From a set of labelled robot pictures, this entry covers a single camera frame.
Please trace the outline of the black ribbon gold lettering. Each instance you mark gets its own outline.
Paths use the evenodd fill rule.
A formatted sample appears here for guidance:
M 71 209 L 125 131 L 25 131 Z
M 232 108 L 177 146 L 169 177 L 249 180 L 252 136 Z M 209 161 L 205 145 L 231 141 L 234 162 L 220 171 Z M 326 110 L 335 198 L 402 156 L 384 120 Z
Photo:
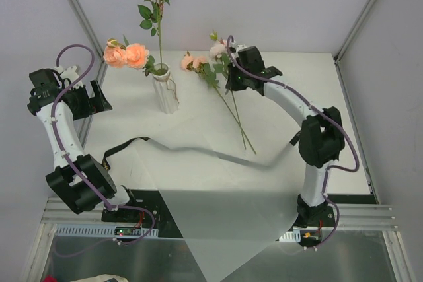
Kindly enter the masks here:
M 260 164 L 257 162 L 249 161 L 242 159 L 240 157 L 234 157 L 232 155 L 228 155 L 225 153 L 220 153 L 218 151 L 213 151 L 201 147 L 176 147 L 176 148 L 169 148 L 168 146 L 151 139 L 149 137 L 135 137 L 132 139 L 127 140 L 124 143 L 121 143 L 111 149 L 108 149 L 104 152 L 103 158 L 102 158 L 102 165 L 106 170 L 111 169 L 111 164 L 108 162 L 108 158 L 115 155 L 116 153 L 119 153 L 120 151 L 123 151 L 127 147 L 129 147 L 132 143 L 142 140 L 146 142 L 148 145 L 151 145 L 152 147 L 168 153 L 187 153 L 189 151 L 202 153 L 203 155 L 211 156 L 211 157 L 217 157 L 221 160 L 232 162 L 234 164 L 240 165 L 240 166 L 246 166 L 249 168 L 253 168 L 255 170 L 259 171 L 266 171 L 271 170 L 276 167 L 276 165 L 282 161 L 282 159 L 286 156 L 286 153 L 291 149 L 294 148 L 299 143 L 299 137 L 300 132 L 296 133 L 293 138 L 289 141 L 289 143 L 272 159 L 272 161 L 269 164 Z

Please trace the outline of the white wrapping paper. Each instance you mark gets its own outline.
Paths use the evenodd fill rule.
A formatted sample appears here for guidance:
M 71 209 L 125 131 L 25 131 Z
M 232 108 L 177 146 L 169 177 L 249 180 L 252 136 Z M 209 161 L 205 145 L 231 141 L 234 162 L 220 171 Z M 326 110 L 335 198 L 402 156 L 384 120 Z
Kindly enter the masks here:
M 287 141 L 256 155 L 177 127 L 135 149 L 207 281 L 221 281 L 297 218 L 305 165 Z

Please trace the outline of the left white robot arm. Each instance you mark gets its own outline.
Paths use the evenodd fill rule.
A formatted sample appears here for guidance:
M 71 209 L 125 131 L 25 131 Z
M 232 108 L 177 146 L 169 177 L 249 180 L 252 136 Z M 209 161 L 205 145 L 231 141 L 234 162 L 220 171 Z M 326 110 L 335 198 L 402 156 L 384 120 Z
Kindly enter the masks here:
M 53 192 L 76 214 L 103 203 L 116 208 L 126 222 L 139 216 L 139 205 L 124 186 L 117 186 L 107 169 L 84 151 L 74 122 L 112 109 L 98 81 L 93 96 L 78 79 L 77 68 L 39 69 L 29 75 L 34 88 L 28 110 L 43 124 L 54 156 L 54 170 L 46 176 Z

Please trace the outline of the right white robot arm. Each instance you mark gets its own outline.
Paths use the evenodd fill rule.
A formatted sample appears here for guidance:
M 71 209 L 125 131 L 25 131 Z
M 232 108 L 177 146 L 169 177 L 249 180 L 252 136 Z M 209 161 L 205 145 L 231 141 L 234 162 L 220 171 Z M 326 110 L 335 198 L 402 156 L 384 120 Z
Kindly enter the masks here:
M 313 110 L 308 100 L 282 82 L 283 73 L 274 66 L 266 67 L 255 46 L 234 48 L 227 44 L 230 59 L 226 89 L 250 88 L 275 102 L 299 125 L 299 133 L 291 140 L 298 145 L 306 164 L 303 188 L 297 197 L 295 226 L 308 227 L 328 211 L 326 188 L 329 166 L 339 159 L 345 147 L 340 111 L 333 107 Z

